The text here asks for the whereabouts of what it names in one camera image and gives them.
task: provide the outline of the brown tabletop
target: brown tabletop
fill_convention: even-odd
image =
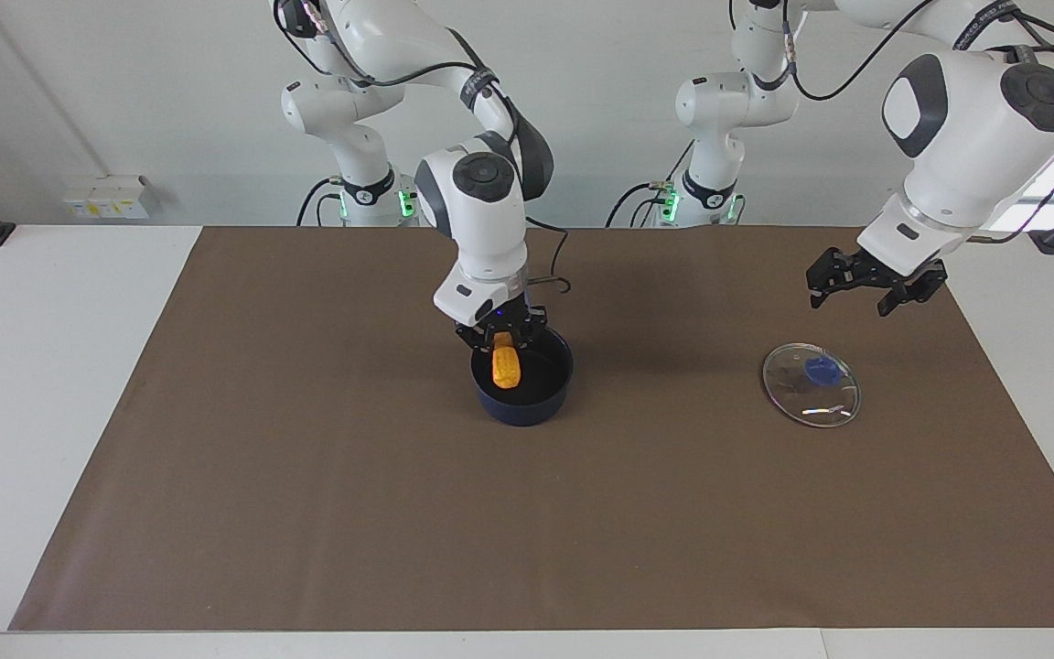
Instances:
[[[1054,626],[1054,474],[949,291],[808,308],[854,240],[575,232],[534,293],[572,392],[511,429],[432,306],[447,239],[204,230],[13,628]],[[795,342],[860,419],[769,404]]]

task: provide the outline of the blue lid knob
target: blue lid knob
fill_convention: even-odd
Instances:
[[[844,380],[844,371],[840,365],[827,356],[809,358],[803,370],[807,373],[807,380],[812,380],[812,384],[817,387],[836,387]]]

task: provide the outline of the yellow corn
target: yellow corn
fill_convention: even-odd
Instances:
[[[523,381],[523,367],[519,364],[519,350],[509,332],[494,334],[494,353],[490,355],[490,374],[494,386],[514,389]]]

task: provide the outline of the blue object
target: blue object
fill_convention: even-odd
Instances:
[[[803,365],[803,370],[807,373],[807,380],[812,380],[812,384],[817,387],[836,387],[844,380],[844,371],[840,365],[827,356],[809,358]]]
[[[507,426],[539,426],[560,412],[568,400],[574,362],[572,349],[555,330],[548,327],[527,349],[519,351],[523,383],[514,389],[494,385],[490,354],[474,350],[469,370],[477,385],[482,409]]]

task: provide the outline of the white robotic arm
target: white robotic arm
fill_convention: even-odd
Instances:
[[[678,96],[696,153],[678,179],[670,222],[718,221],[743,159],[729,130],[794,115],[799,91],[785,22],[795,32],[808,9],[837,8],[874,28],[902,24],[954,49],[915,59],[886,96],[885,125],[915,168],[858,239],[862,250],[828,250],[807,271],[807,284],[816,308],[860,287],[890,289],[882,315],[924,303],[946,278],[941,255],[1013,203],[1054,158],[1054,45],[1034,30],[1041,21],[1010,0],[738,3],[735,54],[744,71],[691,80]],[[769,34],[777,22],[778,43]]]
[[[285,5],[294,34],[309,39],[313,66],[338,80],[330,91],[290,89],[285,109],[298,129],[333,144],[340,166],[363,182],[384,183],[392,168],[379,135],[355,121],[396,105],[405,84],[456,93],[484,127],[471,141],[428,156],[415,176],[423,217],[457,244],[457,261],[434,304],[474,347],[489,349],[497,333],[522,346],[532,341],[545,313],[526,299],[524,200],[543,195],[551,181],[543,135],[464,38],[413,0],[275,0],[276,9]]]

